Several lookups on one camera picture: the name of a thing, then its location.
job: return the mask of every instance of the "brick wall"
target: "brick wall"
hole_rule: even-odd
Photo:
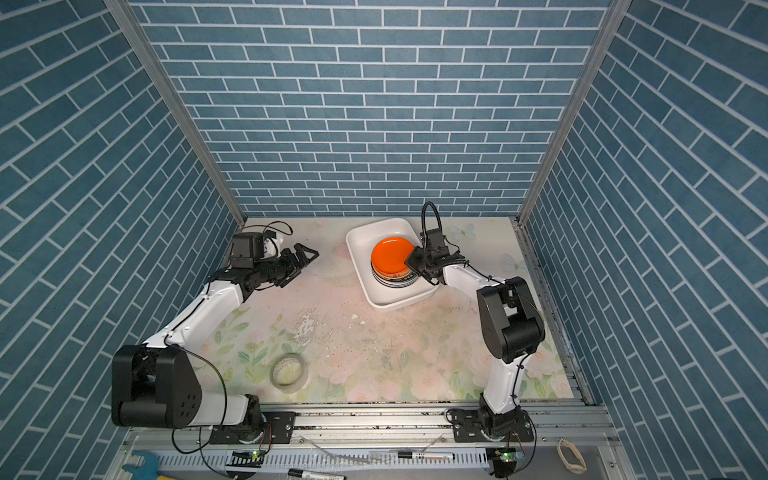
[[[0,2],[0,478],[98,478],[110,361],[234,223],[101,0]]]
[[[250,216],[508,216],[608,0],[257,3],[131,3]]]
[[[529,224],[641,478],[768,475],[767,25],[634,0]]]

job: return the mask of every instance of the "marker pen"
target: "marker pen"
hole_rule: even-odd
[[[346,480],[345,475],[334,475],[332,473],[310,472],[309,470],[299,470],[292,468],[288,471],[289,477],[306,478],[307,480]]]
[[[413,460],[453,460],[453,454],[440,452],[397,452],[397,458],[411,458]]]

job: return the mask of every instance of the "metal corner post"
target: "metal corner post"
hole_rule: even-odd
[[[197,155],[197,159],[205,168],[211,181],[213,181],[224,203],[229,207],[237,224],[242,227],[245,224],[245,213],[240,208],[240,204],[237,203],[237,199],[229,185],[227,185],[227,179],[224,178],[221,169],[216,165],[214,156],[208,149],[203,136],[200,135],[200,131],[189,115],[187,108],[184,106],[184,102],[181,100],[176,87],[170,81],[168,73],[157,56],[157,52],[150,43],[149,37],[147,37],[144,29],[139,25],[138,18],[134,14],[133,9],[127,0],[104,0],[104,3],[109,8],[109,12],[114,17],[120,30],[122,30],[128,43],[134,49],[134,53],[144,66],[144,70],[160,93],[168,110],[176,119],[185,138],[190,142],[192,149]]]
[[[584,61],[584,67],[581,69],[581,74],[576,85],[574,86],[571,96],[568,97],[568,101],[563,108],[563,115],[560,118],[558,127],[552,134],[552,138],[549,141],[547,150],[544,152],[544,156],[541,159],[541,164],[536,170],[536,174],[531,182],[531,188],[528,190],[528,195],[523,200],[523,204],[520,207],[520,213],[518,214],[518,223],[521,226],[525,225],[528,218],[533,212],[533,207],[536,204],[538,196],[541,194],[541,190],[544,188],[544,184],[547,181],[549,173],[554,167],[554,163],[558,160],[558,155],[563,149],[565,144],[565,138],[571,132],[576,115],[581,109],[581,104],[584,103],[584,99],[589,93],[589,88],[592,86],[594,78],[598,76],[598,70],[600,65],[605,59],[605,54],[608,51],[608,47],[611,46],[611,42],[616,35],[616,32],[621,25],[621,21],[624,19],[624,14],[627,13],[629,4],[632,0],[613,0],[605,13],[605,18],[598,30],[598,34],[594,39],[594,45],[590,48],[587,60]]]

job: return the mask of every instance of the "masking tape roll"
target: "masking tape roll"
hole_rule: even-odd
[[[310,371],[301,356],[289,353],[281,356],[270,370],[270,382],[284,393],[296,393],[304,387]]]

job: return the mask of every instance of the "floral tablecloth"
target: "floral tablecloth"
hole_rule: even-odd
[[[428,300],[377,313],[366,301],[344,240],[350,229],[375,220],[286,221],[295,230],[286,243],[304,243],[320,257],[289,286],[254,293],[200,348],[223,373],[228,392],[299,403],[479,397],[492,357],[476,302],[440,286]],[[418,219],[409,221],[419,230]],[[473,265],[507,278],[522,276],[532,286],[509,220],[448,217],[443,225]],[[571,396],[549,337],[524,371],[524,399]],[[309,370],[306,385],[291,394],[270,383],[272,365],[287,353],[301,355]],[[210,367],[196,362],[195,368],[206,388],[220,390]]]

